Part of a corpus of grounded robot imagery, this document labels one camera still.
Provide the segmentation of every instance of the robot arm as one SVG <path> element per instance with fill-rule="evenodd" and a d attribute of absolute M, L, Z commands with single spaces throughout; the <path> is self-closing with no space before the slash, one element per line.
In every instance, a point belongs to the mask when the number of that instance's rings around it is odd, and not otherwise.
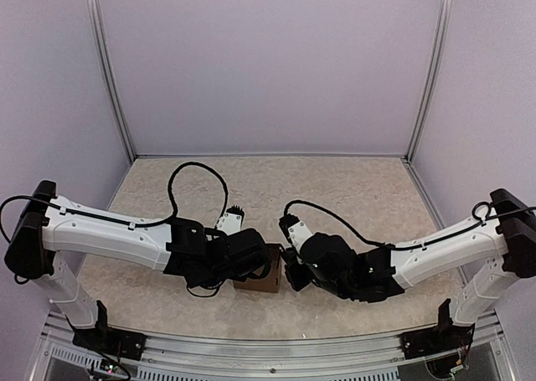
<path fill-rule="evenodd" d="M 479 204 L 458 224 L 396 245 L 373 242 L 379 247 L 361 254 L 340 236 L 313 234 L 286 214 L 280 219 L 291 243 L 282 255 L 286 277 L 295 291 L 312 283 L 342 299 L 376 302 L 445 270 L 487 259 L 466 287 L 440 306 L 435 327 L 402 335 L 406 358 L 469 346 L 477 318 L 518 279 L 536 276 L 532 208 L 504 189 L 491 196 L 491 204 Z"/>
<path fill-rule="evenodd" d="M 89 296 L 67 266 L 62 251 L 130 261 L 183 276 L 187 288 L 212 291 L 227 279 L 259 278 L 271 264 L 265 242 L 254 229 L 241 229 L 244 212 L 227 209 L 215 229 L 190 219 L 133 218 L 83 207 L 55 195 L 43 181 L 21 214 L 5 262 L 17 276 L 34 281 L 67 316 L 74 344 L 139 360 L 145 336 L 107 325 L 106 308 Z"/>

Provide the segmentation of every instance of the metal frame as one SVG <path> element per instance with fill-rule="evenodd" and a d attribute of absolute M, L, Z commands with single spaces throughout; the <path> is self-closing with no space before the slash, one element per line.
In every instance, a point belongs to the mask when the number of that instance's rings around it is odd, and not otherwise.
<path fill-rule="evenodd" d="M 119 95 L 117 92 L 116 81 L 113 71 L 111 69 L 110 55 L 106 47 L 106 36 L 104 26 L 102 23 L 101 6 L 99 0 L 87 0 L 88 9 L 90 10 L 91 28 L 93 29 L 93 35 L 95 37 L 95 44 L 97 47 L 97 54 L 99 56 L 100 67 L 102 69 L 102 77 L 106 85 L 106 92 L 110 98 L 111 110 L 113 112 L 114 120 L 119 130 L 121 137 L 121 143 L 125 150 L 125 154 L 130 164 L 132 164 L 136 158 L 136 149 L 131 139 L 131 134 L 128 131 L 128 125 L 126 123 L 125 115 L 121 107 Z"/>
<path fill-rule="evenodd" d="M 448 29 L 449 18 L 451 16 L 452 0 L 441 0 L 439 15 L 437 17 L 437 26 L 435 28 L 434 46 L 428 66 L 428 75 L 426 76 L 425 89 L 420 98 L 419 113 L 415 120 L 415 126 L 411 133 L 410 144 L 405 155 L 406 160 L 411 164 L 415 158 L 417 147 L 419 146 L 422 132 L 425 128 L 426 117 L 430 109 L 430 102 L 436 86 L 437 75 L 441 64 L 441 56 L 446 41 L 446 31 Z"/>
<path fill-rule="evenodd" d="M 339 380 L 367 373 L 389 372 L 401 365 L 423 360 L 404 359 L 398 332 L 283 341 L 245 341 L 144 333 L 148 335 L 148 339 L 142 360 L 121 360 L 129 368 L 135 369 L 132 375 L 136 379 L 162 380 L 167 376 L 182 375 L 206 381 L 268 378 Z M 89 360 L 96 358 L 95 353 L 73 346 L 72 338 L 72 330 L 63 315 L 51 312 L 33 354 L 33 365 L 27 379 L 44 380 L 51 356 L 57 356 L 54 355 L 54 347 L 67 349 Z M 484 343 L 495 343 L 493 346 L 496 351 L 508 353 L 503 330 L 493 311 L 484 314 L 477 322 L 474 345 Z M 496 354 L 495 359 L 497 366 L 502 369 L 501 376 L 505 377 L 502 379 L 513 381 L 515 378 L 508 377 L 513 374 L 509 368 L 508 354 Z M 84 366 L 84 361 L 86 360 L 81 360 L 80 357 L 70 360 L 81 367 Z"/>

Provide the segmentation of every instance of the beige tabletop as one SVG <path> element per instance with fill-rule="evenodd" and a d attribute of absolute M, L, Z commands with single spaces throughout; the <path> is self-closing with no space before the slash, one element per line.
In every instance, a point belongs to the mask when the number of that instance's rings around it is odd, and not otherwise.
<path fill-rule="evenodd" d="M 171 213 L 166 186 L 173 169 L 193 159 L 138 159 L 111 211 L 145 218 Z M 399 159 L 357 157 L 211 157 L 229 185 L 229 206 L 245 211 L 243 229 L 268 243 L 286 241 L 278 228 L 291 199 L 319 203 L 344 217 L 365 237 L 398 242 L 434 231 L 425 206 Z M 214 226 L 223 202 L 219 182 L 197 167 L 174 184 L 180 215 Z M 309 229 L 340 234 L 358 252 L 369 250 L 334 219 L 293 207 Z M 233 339 L 302 339 L 352 336 L 417 327 L 436 321 L 437 307 L 461 288 L 456 271 L 422 282 L 387 301 L 343 301 L 308 286 L 296 293 L 284 280 L 278 294 L 236 291 L 225 282 L 214 298 L 190 296 L 185 282 L 124 261 L 88 256 L 82 286 L 102 300 L 111 325 L 175 335 Z"/>

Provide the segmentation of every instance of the small box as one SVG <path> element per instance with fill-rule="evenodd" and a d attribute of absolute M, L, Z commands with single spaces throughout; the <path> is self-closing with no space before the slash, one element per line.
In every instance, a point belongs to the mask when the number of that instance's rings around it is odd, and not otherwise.
<path fill-rule="evenodd" d="M 270 293 L 278 293 L 281 283 L 281 252 L 280 245 L 266 245 L 268 254 L 271 257 L 270 273 L 264 279 L 248 279 L 245 282 L 233 281 L 235 289 L 243 289 L 247 291 L 267 291 Z M 262 268 L 259 268 L 255 273 L 259 275 Z"/>

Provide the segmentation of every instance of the metal corner post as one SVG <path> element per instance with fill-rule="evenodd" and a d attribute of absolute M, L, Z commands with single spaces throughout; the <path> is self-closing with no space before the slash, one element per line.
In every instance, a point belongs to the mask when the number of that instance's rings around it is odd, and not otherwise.
<path fill-rule="evenodd" d="M 128 131 L 128 125 L 126 123 L 125 115 L 123 114 L 116 88 L 116 81 L 111 69 L 110 56 L 106 47 L 104 25 L 102 23 L 101 6 L 99 0 L 87 0 L 87 5 L 90 10 L 91 28 L 95 37 L 97 54 L 99 56 L 100 67 L 102 68 L 102 77 L 106 85 L 108 97 L 110 98 L 111 109 L 117 124 L 117 129 L 119 130 L 123 148 L 125 149 L 125 154 L 129 163 L 132 164 L 137 155 L 134 144 L 132 143 L 131 134 Z"/>
<path fill-rule="evenodd" d="M 426 117 L 430 109 L 430 103 L 434 88 L 436 86 L 437 75 L 441 65 L 441 56 L 445 47 L 446 32 L 448 28 L 449 18 L 451 16 L 452 0 L 441 0 L 439 15 L 437 17 L 437 25 L 435 27 L 434 45 L 426 75 L 425 88 L 419 103 L 419 112 L 415 120 L 415 126 L 411 133 L 410 144 L 408 146 L 405 158 L 411 164 L 415 158 L 417 147 L 419 146 L 422 133 L 425 128 Z"/>

